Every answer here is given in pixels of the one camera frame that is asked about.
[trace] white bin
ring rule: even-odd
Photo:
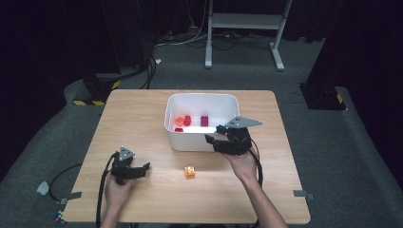
[[[213,145],[205,141],[204,134],[217,140],[227,140],[214,133],[217,125],[225,125],[240,115],[238,100],[229,94],[178,93],[172,95],[166,106],[165,129],[171,146],[181,151],[214,151]],[[175,120],[190,116],[191,125],[177,126]],[[208,126],[201,126],[201,116],[208,117]]]

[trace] small white object on floor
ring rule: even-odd
[[[39,185],[38,189],[36,190],[37,193],[40,193],[42,196],[46,195],[49,190],[49,186],[46,181],[43,181],[41,185]]]

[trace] human arm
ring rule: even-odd
[[[229,160],[235,175],[240,179],[240,182],[245,188],[255,213],[258,216],[260,226],[264,228],[287,227],[284,218],[258,183],[257,167],[252,154],[246,152],[239,156],[226,154],[223,154],[223,156]]]
[[[106,177],[106,212],[101,228],[115,228],[118,224],[119,215],[125,207],[131,188],[135,180],[128,180],[125,185],[116,182],[116,178],[110,173]]]

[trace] gray floor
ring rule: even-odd
[[[306,81],[322,42],[281,41],[284,72],[276,71],[266,45],[214,49],[211,69],[203,67],[203,48],[156,47],[153,56],[161,63],[150,88],[273,90],[302,187],[316,196],[308,201],[312,219],[301,227],[403,227],[402,191],[368,137],[347,88],[336,88],[348,107],[345,111],[310,110],[300,94],[298,84]],[[144,82],[142,73],[123,79],[119,89],[140,88]],[[63,169],[82,162],[89,147],[104,107],[74,105],[71,101],[80,83],[66,88],[66,107],[35,135],[1,182],[2,227],[62,226],[52,217],[64,205],[36,189],[42,181],[50,183]],[[54,195],[65,197],[77,173],[75,168],[62,175],[54,184]],[[94,223],[67,227],[94,227]]]

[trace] white metal stand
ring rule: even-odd
[[[212,32],[213,28],[230,29],[270,29],[277,30],[274,43],[270,43],[273,57],[278,71],[284,70],[284,64],[278,53],[278,44],[284,31],[288,12],[293,0],[287,0],[282,15],[240,14],[240,13],[213,13],[213,0],[210,0],[208,11],[208,33],[205,49],[205,67],[213,66]]]

